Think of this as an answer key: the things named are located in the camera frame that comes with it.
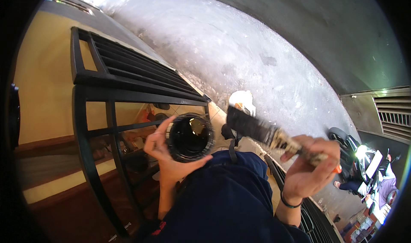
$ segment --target headlight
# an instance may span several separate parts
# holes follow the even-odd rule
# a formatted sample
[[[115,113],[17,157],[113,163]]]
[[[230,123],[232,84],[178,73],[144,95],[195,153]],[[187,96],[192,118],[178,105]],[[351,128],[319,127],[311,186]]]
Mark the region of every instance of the headlight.
[[[356,151],[356,157],[358,158],[358,160],[364,159],[366,152],[367,152],[367,146],[366,145],[360,145],[357,148],[357,151]]]

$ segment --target black cylindrical tube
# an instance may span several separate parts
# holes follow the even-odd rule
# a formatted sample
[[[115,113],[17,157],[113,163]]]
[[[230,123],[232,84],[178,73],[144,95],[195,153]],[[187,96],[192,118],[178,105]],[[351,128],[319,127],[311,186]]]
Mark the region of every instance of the black cylindrical tube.
[[[166,144],[172,158],[187,163],[207,156],[214,147],[214,130],[199,114],[178,116],[167,128]]]

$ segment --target white plastic bag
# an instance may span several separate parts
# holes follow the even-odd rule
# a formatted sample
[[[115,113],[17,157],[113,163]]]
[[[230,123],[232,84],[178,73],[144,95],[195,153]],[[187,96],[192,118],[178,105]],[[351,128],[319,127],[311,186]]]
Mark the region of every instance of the white plastic bag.
[[[253,106],[253,96],[249,90],[239,90],[231,94],[229,104],[252,117],[256,116],[256,107]]]

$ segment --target brush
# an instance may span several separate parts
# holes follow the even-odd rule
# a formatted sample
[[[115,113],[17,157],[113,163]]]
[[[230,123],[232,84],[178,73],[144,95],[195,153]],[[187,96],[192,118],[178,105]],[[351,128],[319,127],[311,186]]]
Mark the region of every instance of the brush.
[[[271,149],[280,148],[294,155],[299,154],[314,167],[328,158],[327,154],[308,151],[289,137],[280,127],[249,116],[233,106],[228,108],[227,124],[240,135],[253,138]],[[333,172],[341,173],[341,166],[337,166]]]

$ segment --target hand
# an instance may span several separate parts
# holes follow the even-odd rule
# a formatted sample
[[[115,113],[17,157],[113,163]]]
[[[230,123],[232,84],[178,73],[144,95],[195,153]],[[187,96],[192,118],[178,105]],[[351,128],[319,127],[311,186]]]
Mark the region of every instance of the hand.
[[[322,161],[317,167],[313,167],[305,158],[299,156],[288,169],[283,196],[290,205],[296,206],[303,198],[316,194],[334,178],[333,170],[340,164],[340,146],[335,141],[314,139],[306,135],[293,139],[308,151],[328,154],[328,159]],[[292,156],[290,153],[285,153],[280,160],[285,162]]]
[[[162,187],[174,187],[179,180],[203,167],[208,160],[213,158],[212,155],[208,155],[194,162],[180,163],[171,157],[165,144],[166,130],[170,122],[175,118],[175,116],[172,116],[162,122],[157,130],[147,137],[146,144],[144,145],[144,151],[158,161],[160,167],[160,186]]]

